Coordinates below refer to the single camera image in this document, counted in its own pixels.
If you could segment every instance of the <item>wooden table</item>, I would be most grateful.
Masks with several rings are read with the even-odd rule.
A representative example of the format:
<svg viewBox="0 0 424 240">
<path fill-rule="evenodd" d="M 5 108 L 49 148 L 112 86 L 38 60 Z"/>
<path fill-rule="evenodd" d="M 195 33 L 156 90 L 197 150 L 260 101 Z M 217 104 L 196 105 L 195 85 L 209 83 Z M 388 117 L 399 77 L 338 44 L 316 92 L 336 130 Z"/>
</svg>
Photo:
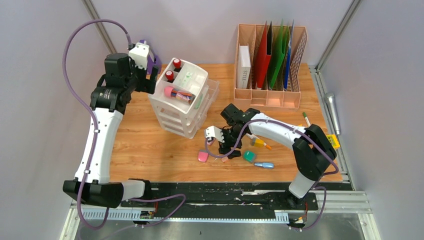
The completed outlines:
<svg viewBox="0 0 424 240">
<path fill-rule="evenodd" d="M 129 178 L 146 179 L 152 182 L 291 182 L 298 171 L 293 151 L 272 140 L 265 142 L 272 147 L 253 147 L 249 138 L 243 138 L 241 152 L 251 150 L 257 154 L 257 162 L 274 163 L 274 169 L 253 166 L 243 158 L 233 158 L 226 163 L 209 157 L 206 163 L 199 162 L 197 155 L 204 149 L 204 129 L 215 125 L 223 127 L 225 120 L 221 111 L 232 102 L 233 64 L 199 64 L 209 73 L 209 78 L 219 81 L 219 95 L 211 104 L 201 129 L 193 139 L 184 138 L 162 129 L 149 102 L 147 94 L 134 92 L 127 105 L 122 123 L 116 134 L 110 163 L 110 180 L 125 181 Z M 306 126 L 302 112 L 306 112 L 311 123 L 327 132 L 317 93 L 309 68 L 302 64 L 299 70 L 302 92 L 298 112 L 266 112 L 277 120 Z M 218 154 L 218 144 L 210 147 Z M 340 174 L 325 176 L 323 181 L 342 180 Z"/>
</svg>

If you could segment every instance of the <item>red marker cap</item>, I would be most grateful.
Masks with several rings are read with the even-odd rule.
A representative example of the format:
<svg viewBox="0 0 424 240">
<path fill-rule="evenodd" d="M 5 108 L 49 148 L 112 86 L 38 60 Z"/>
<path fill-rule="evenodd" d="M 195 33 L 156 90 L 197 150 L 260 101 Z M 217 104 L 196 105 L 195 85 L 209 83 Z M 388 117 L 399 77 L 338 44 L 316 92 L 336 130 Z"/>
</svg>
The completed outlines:
<svg viewBox="0 0 424 240">
<path fill-rule="evenodd" d="M 174 66 L 176 69 L 181 68 L 181 60 L 180 60 L 179 58 L 175 58 L 175 59 L 172 61 L 172 64 L 173 64 L 173 66 Z"/>
<path fill-rule="evenodd" d="M 166 71 L 166 72 L 165 72 L 165 77 L 166 77 L 166 79 L 168 79 L 169 81 L 174 80 L 174 72 L 173 72 L 173 71 Z"/>
</svg>

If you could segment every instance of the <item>gray wall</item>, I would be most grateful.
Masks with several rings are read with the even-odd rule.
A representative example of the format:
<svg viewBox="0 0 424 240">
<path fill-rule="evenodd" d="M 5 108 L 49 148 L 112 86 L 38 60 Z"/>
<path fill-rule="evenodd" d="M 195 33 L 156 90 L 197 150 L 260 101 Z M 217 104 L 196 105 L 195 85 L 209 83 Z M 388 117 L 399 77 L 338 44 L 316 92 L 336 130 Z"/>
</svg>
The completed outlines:
<svg viewBox="0 0 424 240">
<path fill-rule="evenodd" d="M 322 73 L 384 240 L 422 239 L 424 3 L 362 1 Z"/>
<path fill-rule="evenodd" d="M 62 53 L 88 20 L 81 1 L 0 2 L 0 239 L 59 238 L 71 203 L 62 184 L 77 170 L 90 121 L 65 85 Z M 107 54 L 94 26 L 71 45 L 69 77 L 86 101 Z"/>
<path fill-rule="evenodd" d="M 101 18 L 121 22 L 134 41 L 147 39 L 167 63 L 179 57 L 193 63 L 234 63 L 238 24 L 306 26 L 303 62 L 316 64 L 351 0 L 93 0 Z M 125 37 L 106 29 L 121 52 Z"/>
</svg>

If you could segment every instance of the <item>red folder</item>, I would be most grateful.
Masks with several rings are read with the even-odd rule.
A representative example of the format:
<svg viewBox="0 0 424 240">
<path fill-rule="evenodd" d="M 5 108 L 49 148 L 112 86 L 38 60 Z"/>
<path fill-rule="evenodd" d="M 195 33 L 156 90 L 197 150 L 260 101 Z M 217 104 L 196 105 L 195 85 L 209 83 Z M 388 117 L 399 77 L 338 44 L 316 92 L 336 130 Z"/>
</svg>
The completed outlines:
<svg viewBox="0 0 424 240">
<path fill-rule="evenodd" d="M 267 23 L 265 22 L 265 28 L 262 32 L 262 38 L 260 39 L 259 49 L 257 50 L 256 60 L 254 62 L 254 83 L 252 84 L 252 89 L 262 89 L 264 86 L 265 76 L 267 75 L 268 65 L 271 60 L 271 47 L 273 41 L 273 28 L 272 22 L 267 28 Z"/>
</svg>

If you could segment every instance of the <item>purple object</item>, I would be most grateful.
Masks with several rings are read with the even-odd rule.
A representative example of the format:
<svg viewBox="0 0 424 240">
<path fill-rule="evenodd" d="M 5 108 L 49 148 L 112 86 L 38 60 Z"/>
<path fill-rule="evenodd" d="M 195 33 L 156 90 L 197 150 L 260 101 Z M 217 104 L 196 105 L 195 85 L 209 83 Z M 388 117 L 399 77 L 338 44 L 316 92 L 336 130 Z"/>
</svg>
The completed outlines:
<svg viewBox="0 0 424 240">
<path fill-rule="evenodd" d="M 147 44 L 147 41 L 142 39 L 139 41 L 139 43 Z M 159 59 L 159 56 L 155 55 L 155 53 L 153 52 L 152 45 L 149 45 L 149 47 L 149 51 L 151 54 L 147 56 L 147 74 L 152 74 L 153 66 L 156 66 L 158 68 L 157 73 L 160 73 L 162 71 L 162 61 Z"/>
</svg>

